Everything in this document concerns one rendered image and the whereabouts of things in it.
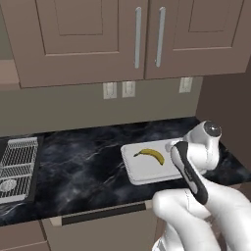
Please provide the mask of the taupe drawer front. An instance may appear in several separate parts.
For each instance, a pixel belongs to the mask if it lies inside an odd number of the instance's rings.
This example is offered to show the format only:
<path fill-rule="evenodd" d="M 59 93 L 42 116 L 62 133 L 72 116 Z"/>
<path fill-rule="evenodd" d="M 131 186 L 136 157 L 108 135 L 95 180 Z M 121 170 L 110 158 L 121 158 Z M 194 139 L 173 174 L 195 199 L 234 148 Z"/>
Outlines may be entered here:
<path fill-rule="evenodd" d="M 151 251 L 157 218 L 152 202 L 42 221 L 51 251 Z"/>

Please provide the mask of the yellow banana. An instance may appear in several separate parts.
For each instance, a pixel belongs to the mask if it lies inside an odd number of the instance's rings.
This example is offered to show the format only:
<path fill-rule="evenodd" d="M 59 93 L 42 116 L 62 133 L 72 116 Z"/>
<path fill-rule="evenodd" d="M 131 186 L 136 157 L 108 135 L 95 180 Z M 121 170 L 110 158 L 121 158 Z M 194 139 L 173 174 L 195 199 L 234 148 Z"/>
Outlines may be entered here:
<path fill-rule="evenodd" d="M 144 148 L 144 149 L 140 150 L 139 152 L 135 153 L 134 157 L 136 157 L 138 155 L 151 156 L 151 157 L 155 158 L 159 162 L 160 165 L 164 165 L 164 163 L 165 163 L 164 156 L 159 151 L 156 151 L 154 149 Z"/>

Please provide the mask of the white wall socket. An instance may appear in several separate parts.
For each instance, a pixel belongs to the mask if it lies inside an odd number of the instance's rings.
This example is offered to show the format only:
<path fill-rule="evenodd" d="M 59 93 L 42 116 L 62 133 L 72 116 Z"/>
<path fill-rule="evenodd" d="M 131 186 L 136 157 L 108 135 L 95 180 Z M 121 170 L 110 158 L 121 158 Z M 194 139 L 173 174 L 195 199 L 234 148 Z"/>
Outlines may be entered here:
<path fill-rule="evenodd" d="M 191 91 L 192 81 L 192 77 L 182 77 L 180 79 L 179 92 L 189 93 Z"/>
<path fill-rule="evenodd" d="M 113 99 L 117 97 L 117 84 L 115 82 L 103 83 L 103 98 Z"/>
<path fill-rule="evenodd" d="M 123 97 L 134 97 L 135 96 L 135 82 L 124 81 L 123 82 Z"/>

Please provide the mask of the dark brown fridge side panel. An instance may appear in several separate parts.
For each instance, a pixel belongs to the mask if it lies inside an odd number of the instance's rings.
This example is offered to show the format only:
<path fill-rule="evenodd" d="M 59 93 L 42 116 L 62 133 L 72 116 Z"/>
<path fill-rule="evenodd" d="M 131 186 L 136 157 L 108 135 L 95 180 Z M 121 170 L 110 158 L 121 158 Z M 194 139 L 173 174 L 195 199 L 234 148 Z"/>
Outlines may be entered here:
<path fill-rule="evenodd" d="M 223 145 L 251 171 L 251 58 L 242 74 L 203 78 L 196 117 L 219 125 Z"/>

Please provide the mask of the white rectangular tupperware container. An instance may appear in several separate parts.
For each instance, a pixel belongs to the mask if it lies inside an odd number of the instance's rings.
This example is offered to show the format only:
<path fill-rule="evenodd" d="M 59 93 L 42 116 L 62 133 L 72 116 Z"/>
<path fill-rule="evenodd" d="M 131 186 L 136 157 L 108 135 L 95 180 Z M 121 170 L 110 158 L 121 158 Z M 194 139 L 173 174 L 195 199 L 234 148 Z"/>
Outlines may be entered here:
<path fill-rule="evenodd" d="M 181 141 L 181 138 L 145 141 L 126 144 L 121 147 L 125 169 L 130 182 L 134 185 L 149 184 L 181 178 L 171 155 L 167 151 L 172 143 Z M 140 154 L 141 150 L 150 149 L 159 152 L 164 157 L 164 164 L 151 155 Z"/>

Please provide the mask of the taupe lower cupboard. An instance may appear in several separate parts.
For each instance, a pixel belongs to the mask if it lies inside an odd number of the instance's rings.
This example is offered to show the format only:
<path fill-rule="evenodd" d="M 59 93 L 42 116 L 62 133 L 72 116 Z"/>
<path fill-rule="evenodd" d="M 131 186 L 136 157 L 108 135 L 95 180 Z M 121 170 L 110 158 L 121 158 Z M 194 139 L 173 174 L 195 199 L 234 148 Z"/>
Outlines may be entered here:
<path fill-rule="evenodd" d="M 0 251 L 51 251 L 40 221 L 0 226 Z"/>

